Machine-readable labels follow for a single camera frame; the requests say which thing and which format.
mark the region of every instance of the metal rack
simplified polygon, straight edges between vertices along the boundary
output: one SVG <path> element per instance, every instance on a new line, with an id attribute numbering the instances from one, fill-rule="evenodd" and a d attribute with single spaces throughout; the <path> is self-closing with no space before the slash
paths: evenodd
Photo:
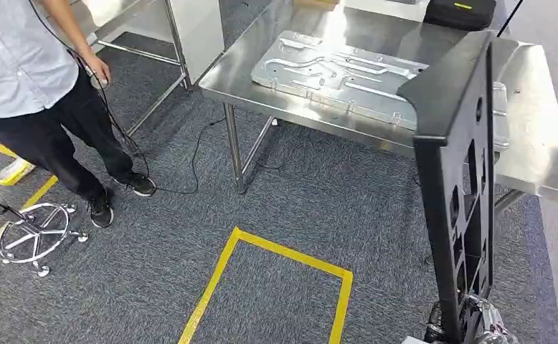
<path id="1" fill-rule="evenodd" d="M 490 32 L 469 34 L 397 91 L 417 109 L 414 147 L 443 333 L 436 339 L 447 343 L 473 342 L 480 313 L 469 295 L 486 298 L 493 284 L 491 40 Z"/>
<path id="2" fill-rule="evenodd" d="M 125 24 L 131 18 L 141 13 L 147 6 L 150 6 L 157 1 L 158 0 L 114 0 L 117 7 L 117 10 L 114 12 L 107 11 L 107 8 L 109 6 L 108 4 L 102 5 L 96 1 L 79 1 L 71 4 L 71 7 L 85 36 L 95 34 L 98 37 L 105 37 L 111 32 L 117 30 L 121 25 Z M 175 58 L 169 58 L 131 47 L 124 47 L 118 44 L 106 42 L 102 39 L 97 39 L 93 43 L 90 42 L 90 44 L 99 44 L 111 49 L 136 54 L 142 57 L 167 63 L 169 65 L 180 67 L 180 76 L 175 82 L 171 84 L 171 86 L 169 86 L 169 88 L 167 88 L 167 90 L 165 90 L 165 92 L 161 94 L 161 96 L 159 96 L 159 98 L 157 98 L 152 103 L 152 105 L 144 112 L 144 114 L 142 114 L 142 116 L 140 116 L 140 118 L 138 118 L 137 121 L 131 125 L 131 127 L 127 130 L 127 134 L 129 135 L 132 135 L 134 132 L 136 132 L 150 117 L 150 115 L 152 115 L 152 113 L 161 105 L 161 103 L 180 84 L 182 84 L 184 88 L 188 90 L 191 88 L 188 68 L 186 67 L 186 60 L 182 51 L 180 36 L 174 18 L 174 11 L 171 5 L 171 0 L 162 1 L 165 6 L 167 20 L 169 21 L 169 28 L 171 30 L 174 51 L 176 53 Z"/>

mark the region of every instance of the black plastic frame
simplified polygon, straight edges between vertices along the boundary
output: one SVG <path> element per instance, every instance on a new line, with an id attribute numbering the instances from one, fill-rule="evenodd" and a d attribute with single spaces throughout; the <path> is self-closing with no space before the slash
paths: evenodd
<path id="1" fill-rule="evenodd" d="M 492 36 L 468 34 L 398 90 L 417 110 L 414 147 L 449 343 L 473 342 L 480 316 L 467 295 L 487 297 L 493 284 Z"/>

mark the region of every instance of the black case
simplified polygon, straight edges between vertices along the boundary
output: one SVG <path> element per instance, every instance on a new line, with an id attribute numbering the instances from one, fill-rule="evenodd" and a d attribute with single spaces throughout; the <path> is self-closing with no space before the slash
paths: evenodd
<path id="1" fill-rule="evenodd" d="M 478 31 L 490 26 L 496 0 L 431 0 L 425 23 Z"/>

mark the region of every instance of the stainless steel table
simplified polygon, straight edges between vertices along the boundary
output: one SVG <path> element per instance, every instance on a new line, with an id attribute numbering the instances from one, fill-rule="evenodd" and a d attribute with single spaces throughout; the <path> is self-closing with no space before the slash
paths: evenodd
<path id="1" fill-rule="evenodd" d="M 118 49 L 124 52 L 129 52 L 131 54 L 137 54 L 149 59 L 154 59 L 157 61 L 165 62 L 170 65 L 180 67 L 180 75 L 176 81 L 169 86 L 169 88 L 163 92 L 163 94 L 154 101 L 154 103 L 146 110 L 142 116 L 127 130 L 129 135 L 133 134 L 138 130 L 142 124 L 150 117 L 152 112 L 158 108 L 161 103 L 173 92 L 180 84 L 183 84 L 186 89 L 189 89 L 191 85 L 189 84 L 188 69 L 184 63 L 184 54 L 182 53 L 180 37 L 178 34 L 178 29 L 176 27 L 176 22 L 174 19 L 173 11 L 171 8 L 170 0 L 72 0 L 70 2 L 70 8 L 75 14 L 76 20 L 85 34 L 89 36 L 95 34 L 97 37 L 106 37 L 110 33 L 117 30 L 121 25 L 128 22 L 131 18 L 138 15 L 147 6 L 157 1 L 163 1 L 167 19 L 169 21 L 169 27 L 171 30 L 171 35 L 173 37 L 173 44 L 175 48 L 176 56 L 175 58 L 169 58 L 153 54 L 150 52 L 145 52 L 142 50 L 124 47 L 110 42 L 103 41 L 101 39 L 96 40 L 94 43 L 103 45 L 104 47 L 109 47 L 113 49 Z"/>
<path id="2" fill-rule="evenodd" d="M 274 118 L 413 156 L 414 132 L 348 114 L 302 97 L 256 85 L 250 73 L 277 36 L 291 30 L 339 44 L 433 65 L 463 32 L 314 0 L 274 0 L 199 82 L 207 97 L 224 103 L 237 190 Z M 509 91 L 510 148 L 496 165 L 498 183 L 512 189 L 503 209 L 524 193 L 558 201 L 558 105 L 543 48 L 496 39 L 494 79 Z M 242 162 L 233 105 L 269 115 Z"/>

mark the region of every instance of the caster wheel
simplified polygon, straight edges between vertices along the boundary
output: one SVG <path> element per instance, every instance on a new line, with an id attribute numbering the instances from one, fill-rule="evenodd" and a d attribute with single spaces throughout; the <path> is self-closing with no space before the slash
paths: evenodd
<path id="1" fill-rule="evenodd" d="M 11 261 L 8 260 L 7 258 L 13 259 L 13 258 L 15 258 L 15 255 L 12 254 L 12 253 L 7 253 L 7 254 L 6 254 L 6 258 L 3 258 L 3 259 L 2 259 L 2 264 L 9 264 L 9 263 L 11 262 Z"/>
<path id="2" fill-rule="evenodd" d="M 81 235 L 78 237 L 79 242 L 86 242 L 87 240 L 89 240 L 89 234 L 87 233 L 81 233 Z"/>
<path id="3" fill-rule="evenodd" d="M 49 267 L 47 265 L 44 265 L 41 267 L 42 270 L 38 271 L 37 274 L 39 277 L 45 277 L 49 274 L 49 271 L 51 269 L 49 269 Z"/>
<path id="4" fill-rule="evenodd" d="M 65 208 L 69 214 L 73 214 L 76 211 L 76 206 L 74 204 L 62 204 L 62 207 Z"/>

